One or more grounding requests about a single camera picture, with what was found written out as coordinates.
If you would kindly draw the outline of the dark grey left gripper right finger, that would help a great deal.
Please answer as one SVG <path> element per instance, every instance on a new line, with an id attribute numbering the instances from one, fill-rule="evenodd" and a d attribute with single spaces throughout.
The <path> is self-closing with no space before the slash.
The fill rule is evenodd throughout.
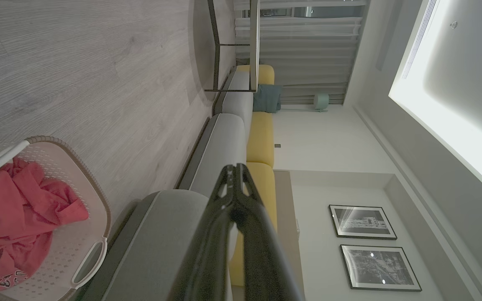
<path id="1" fill-rule="evenodd" d="M 237 228 L 244 237 L 245 301 L 305 301 L 245 164 L 237 164 Z"/>

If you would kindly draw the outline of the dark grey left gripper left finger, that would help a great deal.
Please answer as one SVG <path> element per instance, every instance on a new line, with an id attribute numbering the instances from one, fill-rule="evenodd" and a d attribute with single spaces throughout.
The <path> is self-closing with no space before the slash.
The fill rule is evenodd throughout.
<path id="1" fill-rule="evenodd" d="M 236 166 L 224 166 L 169 292 L 169 301 L 225 301 Z"/>

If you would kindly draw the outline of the white laundry basket brown rim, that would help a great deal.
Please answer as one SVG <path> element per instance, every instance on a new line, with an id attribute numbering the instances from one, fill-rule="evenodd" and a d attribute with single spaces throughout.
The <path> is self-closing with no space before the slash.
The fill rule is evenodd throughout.
<path id="1" fill-rule="evenodd" d="M 67 183 L 83 201 L 88 219 L 58 227 L 34 275 L 0 291 L 0 301 L 69 301 L 100 269 L 108 248 L 111 212 L 101 187 L 75 151 L 58 138 L 28 137 L 0 143 L 0 167 L 13 158 L 35 161 L 46 176 Z"/>

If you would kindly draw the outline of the grey fabric sofa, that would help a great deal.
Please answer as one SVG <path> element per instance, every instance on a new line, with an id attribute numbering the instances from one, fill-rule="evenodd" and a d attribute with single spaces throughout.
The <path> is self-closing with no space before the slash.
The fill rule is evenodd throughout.
<path id="1" fill-rule="evenodd" d="M 249 71 L 234 66 L 176 190 L 137 202 L 76 301 L 166 301 L 221 170 L 246 164 Z"/>

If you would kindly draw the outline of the framed black white building picture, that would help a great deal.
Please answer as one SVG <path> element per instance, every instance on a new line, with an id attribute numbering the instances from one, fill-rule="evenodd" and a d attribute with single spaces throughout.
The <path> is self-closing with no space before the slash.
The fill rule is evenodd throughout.
<path id="1" fill-rule="evenodd" d="M 397 240 L 397 235 L 382 207 L 330 204 L 328 209 L 337 237 Z"/>

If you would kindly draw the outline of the framed black white aerial picture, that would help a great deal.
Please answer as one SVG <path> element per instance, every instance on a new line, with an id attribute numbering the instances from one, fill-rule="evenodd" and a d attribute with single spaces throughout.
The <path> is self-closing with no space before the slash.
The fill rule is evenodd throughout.
<path id="1" fill-rule="evenodd" d="M 341 244 L 339 250 L 351 289 L 411 293 L 422 291 L 402 247 Z"/>

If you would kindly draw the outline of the teal throw pillow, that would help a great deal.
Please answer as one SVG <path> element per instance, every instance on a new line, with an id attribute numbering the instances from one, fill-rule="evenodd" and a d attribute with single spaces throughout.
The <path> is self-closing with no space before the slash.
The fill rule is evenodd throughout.
<path id="1" fill-rule="evenodd" d="M 282 86 L 276 84 L 259 84 L 253 94 L 253 111 L 275 114 L 281 110 Z"/>

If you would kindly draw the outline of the pale green floor lamp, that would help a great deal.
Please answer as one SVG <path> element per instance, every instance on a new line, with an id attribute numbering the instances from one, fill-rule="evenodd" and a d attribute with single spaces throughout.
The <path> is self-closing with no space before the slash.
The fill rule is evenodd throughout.
<path id="1" fill-rule="evenodd" d="M 298 97 L 282 97 L 281 111 L 327 112 L 329 94 L 303 95 Z"/>

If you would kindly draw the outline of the small yellow sofa back cushion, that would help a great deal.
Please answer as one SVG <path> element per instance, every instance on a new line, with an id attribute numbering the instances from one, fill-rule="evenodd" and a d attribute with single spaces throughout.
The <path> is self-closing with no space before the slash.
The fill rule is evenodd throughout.
<path id="1" fill-rule="evenodd" d="M 250 73 L 250 65 L 238 65 L 237 70 Z M 275 84 L 275 71 L 270 65 L 259 65 L 258 84 Z"/>

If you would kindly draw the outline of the red garment with white trim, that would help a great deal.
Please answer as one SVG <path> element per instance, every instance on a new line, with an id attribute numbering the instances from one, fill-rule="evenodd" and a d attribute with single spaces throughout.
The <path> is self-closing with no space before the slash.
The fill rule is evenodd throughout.
<path id="1" fill-rule="evenodd" d="M 0 168 L 0 291 L 30 278 L 49 253 L 60 226 L 89 213 L 64 181 L 49 178 L 40 164 L 14 158 Z"/>

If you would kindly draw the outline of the white pleated curtain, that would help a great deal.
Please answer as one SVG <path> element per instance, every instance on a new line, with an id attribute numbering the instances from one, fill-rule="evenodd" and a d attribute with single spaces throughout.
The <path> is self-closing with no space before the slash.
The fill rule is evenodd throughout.
<path id="1" fill-rule="evenodd" d="M 260 0 L 260 64 L 274 70 L 284 104 L 325 94 L 342 105 L 370 0 Z"/>

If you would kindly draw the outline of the ceiling air vent slot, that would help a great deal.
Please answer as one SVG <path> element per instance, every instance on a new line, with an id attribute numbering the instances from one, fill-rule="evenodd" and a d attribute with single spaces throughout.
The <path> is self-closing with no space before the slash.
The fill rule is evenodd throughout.
<path id="1" fill-rule="evenodd" d="M 418 50 L 421 46 L 421 42 L 423 40 L 423 36 L 427 32 L 427 29 L 430 25 L 431 22 L 431 17 L 433 15 L 433 12 L 436 11 L 436 7 L 438 6 L 439 0 L 428 0 L 427 6 L 425 11 L 423 12 L 423 15 L 421 16 L 421 23 L 418 28 L 418 31 L 414 37 L 413 40 L 413 45 L 411 46 L 410 52 L 407 56 L 407 60 L 404 64 L 401 78 L 406 79 L 409 76 L 409 72 L 411 67 L 413 66 L 414 59 L 418 53 Z"/>

